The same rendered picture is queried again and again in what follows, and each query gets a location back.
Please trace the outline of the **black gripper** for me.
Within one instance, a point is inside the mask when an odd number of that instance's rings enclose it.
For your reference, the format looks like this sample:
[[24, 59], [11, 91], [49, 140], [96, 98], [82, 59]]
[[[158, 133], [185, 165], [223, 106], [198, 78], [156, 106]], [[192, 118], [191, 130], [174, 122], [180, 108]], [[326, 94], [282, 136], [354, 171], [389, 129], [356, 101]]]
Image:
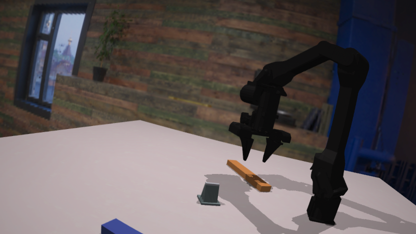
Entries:
[[[254, 139], [252, 135], [269, 137], [266, 138], [266, 148], [263, 155], [263, 162], [265, 163], [268, 158], [277, 150], [280, 145], [284, 143], [291, 142], [291, 134], [279, 129], [273, 129], [275, 119], [279, 118], [276, 110], [271, 110], [258, 106], [254, 110], [256, 113], [254, 123], [250, 126], [239, 123], [232, 122], [229, 126], [230, 132], [238, 136], [242, 144], [243, 160], [246, 161], [251, 147], [253, 145]], [[282, 142], [281, 142], [282, 141]]]

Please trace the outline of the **blue rectangular block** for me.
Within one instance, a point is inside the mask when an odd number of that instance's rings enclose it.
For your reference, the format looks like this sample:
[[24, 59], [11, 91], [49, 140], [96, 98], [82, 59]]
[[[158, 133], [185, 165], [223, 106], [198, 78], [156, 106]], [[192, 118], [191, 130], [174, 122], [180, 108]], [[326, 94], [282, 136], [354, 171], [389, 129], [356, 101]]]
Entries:
[[101, 234], [143, 234], [117, 218], [101, 225]]

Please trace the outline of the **brown bar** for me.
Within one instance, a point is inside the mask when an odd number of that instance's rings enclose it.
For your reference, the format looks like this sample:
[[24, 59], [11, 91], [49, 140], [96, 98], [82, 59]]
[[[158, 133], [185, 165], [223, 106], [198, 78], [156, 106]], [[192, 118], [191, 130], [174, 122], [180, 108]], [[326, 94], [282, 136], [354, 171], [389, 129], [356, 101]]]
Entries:
[[240, 164], [237, 160], [228, 159], [226, 164], [260, 192], [271, 191], [271, 185]]

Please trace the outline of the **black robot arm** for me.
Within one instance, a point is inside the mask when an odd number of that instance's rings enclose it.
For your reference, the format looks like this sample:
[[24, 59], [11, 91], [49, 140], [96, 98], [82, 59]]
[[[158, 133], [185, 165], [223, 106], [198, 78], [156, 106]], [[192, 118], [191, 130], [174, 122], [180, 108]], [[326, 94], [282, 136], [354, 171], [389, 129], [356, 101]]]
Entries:
[[309, 221], [335, 225], [341, 197], [348, 187], [344, 179], [345, 148], [369, 62], [354, 48], [342, 48], [327, 41], [285, 61], [266, 64], [258, 76], [240, 90], [243, 102], [278, 111], [280, 97], [286, 97], [284, 86], [294, 76], [331, 60], [337, 63], [339, 93], [326, 148], [315, 153], [311, 172], [312, 193], [307, 215]]

